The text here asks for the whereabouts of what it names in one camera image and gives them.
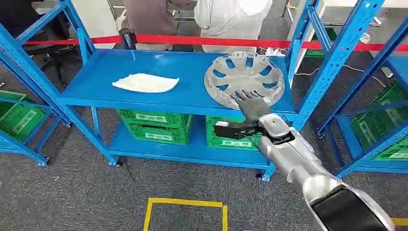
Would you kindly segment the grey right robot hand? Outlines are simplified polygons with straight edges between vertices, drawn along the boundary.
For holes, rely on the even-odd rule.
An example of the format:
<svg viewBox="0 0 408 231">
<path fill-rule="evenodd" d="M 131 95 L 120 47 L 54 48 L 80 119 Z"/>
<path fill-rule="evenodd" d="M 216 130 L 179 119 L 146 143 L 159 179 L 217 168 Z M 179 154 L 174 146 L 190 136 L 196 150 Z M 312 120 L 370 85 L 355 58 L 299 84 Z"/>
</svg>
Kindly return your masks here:
<svg viewBox="0 0 408 231">
<path fill-rule="evenodd" d="M 246 124 L 255 124 L 261 116 L 270 113 L 270 107 L 256 91 L 238 90 L 230 97 L 238 104 Z"/>
</svg>

